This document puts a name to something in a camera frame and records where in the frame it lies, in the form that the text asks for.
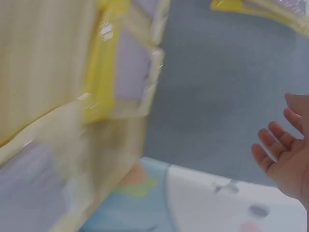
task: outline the product package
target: product package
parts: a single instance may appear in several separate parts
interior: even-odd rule
[[[97,0],[0,1],[0,146],[82,92]]]
[[[4,231],[77,231],[142,156],[145,118],[85,125],[82,110],[65,104],[0,149]]]
[[[211,9],[266,17],[309,36],[305,0],[213,0]]]
[[[170,0],[132,0],[129,15],[130,18],[135,18],[133,20],[135,24],[143,28],[145,38],[147,38],[146,32],[153,43],[159,44],[162,42],[169,17],[169,7]]]
[[[145,116],[163,64],[163,51],[145,43],[119,17],[130,1],[111,1],[98,18],[85,78],[85,122]]]
[[[41,117],[0,149],[2,229],[49,231],[94,200],[90,142],[72,102]]]

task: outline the plastic packaging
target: plastic packaging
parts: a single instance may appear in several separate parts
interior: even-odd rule
[[[262,16],[309,36],[309,18],[304,0],[213,0],[212,10]]]
[[[80,97],[87,123],[150,111],[164,54],[119,17],[129,6],[129,0],[111,1],[100,14]]]
[[[48,231],[93,202],[90,142],[80,111],[77,101],[59,107],[0,149],[0,205],[16,205],[0,212],[5,231]]]
[[[82,92],[97,0],[0,1],[0,146]]]
[[[122,17],[139,37],[160,44],[169,17],[169,7],[170,0],[131,0],[128,11]]]

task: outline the hand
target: hand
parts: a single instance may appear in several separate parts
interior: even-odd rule
[[[285,118],[303,135],[296,139],[277,122],[271,122],[269,131],[261,129],[258,137],[273,156],[270,158],[259,145],[252,146],[255,161],[265,174],[276,182],[287,196],[301,201],[309,210],[309,95],[285,95],[288,109]]]

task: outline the finger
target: finger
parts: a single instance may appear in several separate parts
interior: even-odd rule
[[[285,131],[278,122],[270,122],[268,128],[283,146],[285,146],[288,150],[293,148],[293,143],[297,141],[297,139]]]
[[[289,108],[302,116],[303,134],[309,138],[309,95],[286,94],[285,99]]]
[[[251,147],[255,162],[259,165],[260,169],[269,177],[273,173],[273,168],[276,167],[276,163],[267,155],[265,150],[259,144],[253,144]]]
[[[289,108],[298,115],[303,115],[304,112],[304,101],[306,96],[305,95],[295,95],[286,93],[285,100],[288,104]]]
[[[285,109],[283,115],[293,127],[295,127],[300,133],[304,134],[302,116],[295,114],[291,109]]]
[[[272,154],[275,160],[279,160],[281,155],[288,151],[288,149],[283,146],[281,143],[276,141],[274,137],[266,129],[262,129],[258,133],[259,139],[263,145],[267,148],[268,151]]]

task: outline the yellow package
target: yellow package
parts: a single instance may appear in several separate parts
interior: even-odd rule
[[[97,0],[0,1],[0,147],[81,95],[96,10]]]
[[[150,111],[163,52],[144,43],[120,17],[130,0],[105,1],[85,77],[84,120],[145,116]]]
[[[287,25],[298,32],[304,33],[299,27],[299,24],[295,21],[247,0],[213,0],[211,3],[211,9],[214,11],[239,12],[265,17]]]
[[[309,3],[307,0],[247,0],[287,18],[294,29],[309,36]]]

